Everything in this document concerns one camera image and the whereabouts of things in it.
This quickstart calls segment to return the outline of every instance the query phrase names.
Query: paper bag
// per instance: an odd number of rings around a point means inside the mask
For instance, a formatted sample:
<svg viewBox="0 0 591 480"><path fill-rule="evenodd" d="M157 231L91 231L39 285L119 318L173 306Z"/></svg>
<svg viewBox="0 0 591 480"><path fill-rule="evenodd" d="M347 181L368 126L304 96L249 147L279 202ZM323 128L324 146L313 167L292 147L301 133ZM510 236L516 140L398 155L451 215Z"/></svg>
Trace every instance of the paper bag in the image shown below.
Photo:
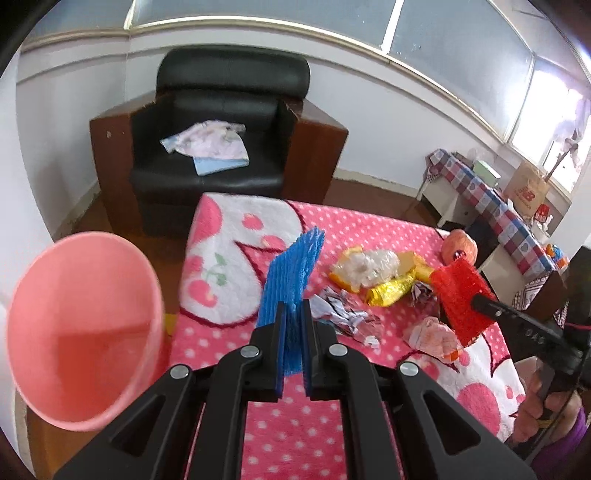
<svg viewBox="0 0 591 480"><path fill-rule="evenodd" d="M524 219L532 218L544 203L550 184L544 181L543 172L528 161L523 161L511 177L505 195L513 201L515 210Z"/></svg>

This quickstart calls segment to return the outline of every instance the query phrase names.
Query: pink polka dot blanket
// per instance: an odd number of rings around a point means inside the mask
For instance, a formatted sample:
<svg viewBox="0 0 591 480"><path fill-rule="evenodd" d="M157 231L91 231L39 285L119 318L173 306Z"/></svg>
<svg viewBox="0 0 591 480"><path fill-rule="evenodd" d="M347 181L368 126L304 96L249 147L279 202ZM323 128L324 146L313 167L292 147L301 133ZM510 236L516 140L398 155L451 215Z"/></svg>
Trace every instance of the pink polka dot blanket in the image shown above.
<svg viewBox="0 0 591 480"><path fill-rule="evenodd" d="M342 250L355 245L411 250L434 268L442 265L441 236L431 227L333 207L204 194L187 244L170 365L207 367L247 344L269 263L314 225L326 239L305 297L330 285L330 267ZM402 331L419 320L406 298L389 308L368 309L385 325L380 348L344 336L341 343L388 367L411 358L499 440L508 438L524 390L496 324L446 365L402 340ZM338 402L310 402L301 374L293 375L285 379L279 403L249 405L242 478L345 479L343 448Z"/></svg>

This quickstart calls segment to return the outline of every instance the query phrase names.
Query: table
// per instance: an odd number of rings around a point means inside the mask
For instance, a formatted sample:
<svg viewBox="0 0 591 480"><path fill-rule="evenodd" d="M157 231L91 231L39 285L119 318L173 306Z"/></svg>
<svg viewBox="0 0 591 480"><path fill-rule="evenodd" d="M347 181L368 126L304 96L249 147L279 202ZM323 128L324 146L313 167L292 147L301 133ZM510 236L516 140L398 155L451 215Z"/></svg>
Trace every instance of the table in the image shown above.
<svg viewBox="0 0 591 480"><path fill-rule="evenodd" d="M454 187L486 220L511 256L525 281L535 280L556 270L523 220L472 170L445 150L435 150L429 157L426 182L439 177Z"/></svg>
<svg viewBox="0 0 591 480"><path fill-rule="evenodd" d="M170 365L207 367L246 344L270 261L314 225L325 230L326 241L306 296L329 284L327 273L341 250L359 244L414 250L433 267L441 266L443 240L431 227L305 203L205 194L187 244ZM524 391L496 324L458 361L445 365L401 339L417 321L407 299L371 310L384 320L381 348L375 351L346 337L340 337L342 343L388 367L411 358L501 441L510 435ZM310 402L301 375L285 379L279 403L249 406L242 478L340 480L346 478L344 455L338 402Z"/></svg>
<svg viewBox="0 0 591 480"><path fill-rule="evenodd" d="M443 227L447 222L468 226L478 216L474 207L469 205L444 177L436 178L433 181L424 181L416 199L420 201L423 197L441 215L437 222L439 228Z"/></svg>

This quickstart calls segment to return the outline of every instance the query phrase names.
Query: blue scrub brush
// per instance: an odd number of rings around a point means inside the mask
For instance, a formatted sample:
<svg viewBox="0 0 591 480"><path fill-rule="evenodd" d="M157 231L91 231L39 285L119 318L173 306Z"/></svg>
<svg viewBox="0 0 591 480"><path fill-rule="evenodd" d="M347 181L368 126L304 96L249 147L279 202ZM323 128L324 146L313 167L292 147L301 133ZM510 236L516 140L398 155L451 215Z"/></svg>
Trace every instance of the blue scrub brush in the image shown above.
<svg viewBox="0 0 591 480"><path fill-rule="evenodd" d="M277 255L267 274L262 292L256 326L275 321L277 303L287 306L285 332L284 374L301 372L301 323L300 306L308 279L320 256L324 244L324 232L314 227L300 237L280 255Z"/></svg>

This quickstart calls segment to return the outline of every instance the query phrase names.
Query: folded cloth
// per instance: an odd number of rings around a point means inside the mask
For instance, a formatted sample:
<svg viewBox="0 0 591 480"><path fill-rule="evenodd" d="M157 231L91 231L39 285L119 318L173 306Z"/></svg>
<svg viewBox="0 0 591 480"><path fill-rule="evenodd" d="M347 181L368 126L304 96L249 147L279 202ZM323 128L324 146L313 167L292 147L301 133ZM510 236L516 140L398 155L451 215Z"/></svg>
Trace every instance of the folded cloth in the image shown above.
<svg viewBox="0 0 591 480"><path fill-rule="evenodd" d="M207 175L248 165L248 153L239 135L245 131L242 124L208 120L160 143L168 153L193 157L197 175Z"/></svg>

